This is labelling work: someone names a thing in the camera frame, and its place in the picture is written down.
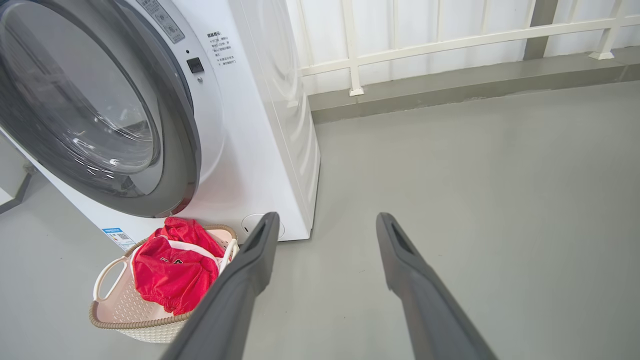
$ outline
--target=washing machine door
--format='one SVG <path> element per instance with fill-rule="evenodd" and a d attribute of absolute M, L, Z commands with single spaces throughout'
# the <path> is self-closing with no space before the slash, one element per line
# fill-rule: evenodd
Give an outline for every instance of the washing machine door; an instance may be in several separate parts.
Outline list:
<path fill-rule="evenodd" d="M 125 0 L 10 1 L 0 11 L 5 131 L 110 208 L 140 217 L 184 209 L 200 171 L 191 97 L 140 13 Z M 184 38 L 177 31 L 172 42 Z"/>

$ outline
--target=white plastic basket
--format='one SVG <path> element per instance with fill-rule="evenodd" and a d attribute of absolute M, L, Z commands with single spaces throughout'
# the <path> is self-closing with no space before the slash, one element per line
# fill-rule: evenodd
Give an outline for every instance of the white plastic basket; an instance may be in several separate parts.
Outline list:
<path fill-rule="evenodd" d="M 236 232 L 226 225 L 208 225 L 204 229 L 225 249 L 225 256 L 219 265 L 222 273 L 239 251 Z M 93 287 L 89 319 L 96 327 L 117 330 L 137 340 L 170 343 L 191 316 L 191 312 L 174 316 L 164 311 L 162 305 L 143 300 L 136 291 L 131 272 L 131 254 L 145 242 L 146 240 L 136 244 L 98 275 Z M 100 286 L 109 271 L 118 264 L 124 264 L 124 268 L 107 295 L 101 298 Z"/>

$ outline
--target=washing machine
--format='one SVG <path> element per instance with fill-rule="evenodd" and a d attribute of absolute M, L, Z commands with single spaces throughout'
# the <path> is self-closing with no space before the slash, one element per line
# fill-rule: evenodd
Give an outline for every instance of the washing machine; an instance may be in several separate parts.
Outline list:
<path fill-rule="evenodd" d="M 309 238 L 320 152 L 285 0 L 0 1 L 0 126 L 123 249 L 164 218 Z"/>

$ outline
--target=floor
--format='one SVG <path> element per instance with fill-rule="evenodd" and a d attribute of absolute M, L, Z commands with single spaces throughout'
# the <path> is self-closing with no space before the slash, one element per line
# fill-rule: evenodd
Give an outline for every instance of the floor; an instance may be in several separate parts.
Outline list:
<path fill-rule="evenodd" d="M 317 126 L 314 233 L 278 244 L 244 358 L 412 358 L 380 211 L 498 358 L 639 358 L 639 95 L 636 81 Z M 95 277 L 121 252 L 44 178 L 0 229 L 2 358 L 162 354 L 89 323 Z"/>

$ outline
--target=white railing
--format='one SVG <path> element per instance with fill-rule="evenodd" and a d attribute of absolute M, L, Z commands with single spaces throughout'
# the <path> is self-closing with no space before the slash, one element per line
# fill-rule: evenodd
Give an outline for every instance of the white railing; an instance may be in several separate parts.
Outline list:
<path fill-rule="evenodd" d="M 314 64 L 312 51 L 310 49 L 309 37 L 307 33 L 307 25 L 305 24 L 305 14 L 303 13 L 301 0 L 297 0 L 298 15 L 301 22 L 301 30 L 303 33 L 303 41 L 305 43 L 305 52 L 308 56 L 308 60 L 311 63 L 308 67 L 302 68 L 302 74 L 304 76 L 321 74 L 324 72 L 349 69 L 351 75 L 351 91 L 350 95 L 362 95 L 364 91 L 360 84 L 360 71 L 359 67 L 362 65 L 380 63 L 383 61 L 390 61 L 395 59 L 407 58 L 410 56 L 437 53 L 439 51 L 447 51 L 453 49 L 461 49 L 464 47 L 472 47 L 486 44 L 494 44 L 498 42 L 507 42 L 514 40 L 525 40 L 528 38 L 536 37 L 548 37 L 552 35 L 562 35 L 569 33 L 579 33 L 582 31 L 593 31 L 603 29 L 600 43 L 596 48 L 596 51 L 591 53 L 589 57 L 594 59 L 610 59 L 613 58 L 611 54 L 611 47 L 613 45 L 616 36 L 620 32 L 620 28 L 625 26 L 640 25 L 640 15 L 624 16 L 622 9 L 626 1 L 628 0 L 616 0 L 611 14 L 609 17 L 597 20 L 588 21 L 574 21 L 576 9 L 579 7 L 581 0 L 573 0 L 567 22 L 561 24 L 551 24 L 543 26 L 530 27 L 531 19 L 533 16 L 533 10 L 536 6 L 536 0 L 529 1 L 529 8 L 527 10 L 527 17 L 522 29 L 516 29 L 511 31 L 504 31 L 500 33 L 487 33 L 487 18 L 489 12 L 489 2 L 491 0 L 484 0 L 484 8 L 482 12 L 481 20 L 481 32 L 480 35 L 457 38 L 454 40 L 441 40 L 442 35 L 442 3 L 446 0 L 438 0 L 438 14 L 436 25 L 436 41 L 428 44 L 422 44 L 411 47 L 397 48 L 398 44 L 398 0 L 393 1 L 393 27 L 392 27 L 392 48 L 388 51 L 382 51 L 380 53 L 357 55 L 357 39 L 355 22 L 353 17 L 353 5 L 351 0 L 342 1 L 342 13 L 344 16 L 344 28 L 346 33 L 347 42 L 347 54 L 348 58 L 343 60 L 329 61 L 326 63 Z"/>

